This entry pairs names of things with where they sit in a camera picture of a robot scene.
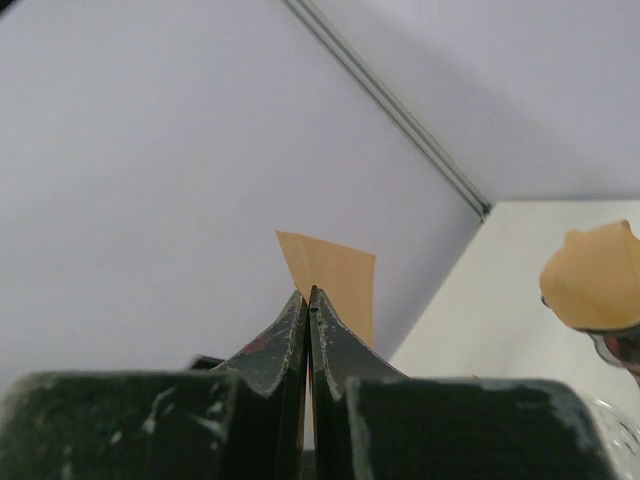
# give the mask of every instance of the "metal strip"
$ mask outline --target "metal strip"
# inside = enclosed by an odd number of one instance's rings
[[[311,30],[334,57],[351,73],[400,129],[409,137],[445,180],[484,219],[491,203],[478,191],[456,166],[451,156],[427,132],[409,110],[391,93],[382,81],[358,57],[346,40],[309,0],[283,0],[292,12]]]

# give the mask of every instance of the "beige sticky note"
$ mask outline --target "beige sticky note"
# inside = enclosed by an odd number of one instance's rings
[[[373,346],[373,280],[376,256],[355,248],[276,232],[296,288],[309,301],[317,285],[329,296],[342,322]]]
[[[540,275],[546,303],[566,325],[619,330],[640,323],[640,241],[626,220],[572,231]]]

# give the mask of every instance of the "tan paper piece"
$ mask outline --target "tan paper piece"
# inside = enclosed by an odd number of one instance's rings
[[[276,232],[296,288],[309,301],[317,285],[338,316],[367,345],[373,346],[373,279],[376,256],[299,233]]]
[[[626,220],[572,231],[540,275],[545,302],[567,326],[620,330],[640,323],[640,240]]]

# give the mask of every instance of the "white table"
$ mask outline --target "white table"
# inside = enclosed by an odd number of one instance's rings
[[[498,204],[391,363],[420,377],[556,379],[640,425],[635,381],[605,364],[586,335],[565,327],[541,303],[538,287],[566,231],[622,218],[640,232],[640,201]]]

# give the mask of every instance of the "brown paper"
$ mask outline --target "brown paper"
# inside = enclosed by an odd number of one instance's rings
[[[540,275],[545,302],[567,326],[619,330],[640,322],[640,241],[626,220],[572,231]]]
[[[376,256],[299,233],[276,232],[296,288],[309,301],[317,285],[338,316],[367,345],[373,346],[373,278]]]

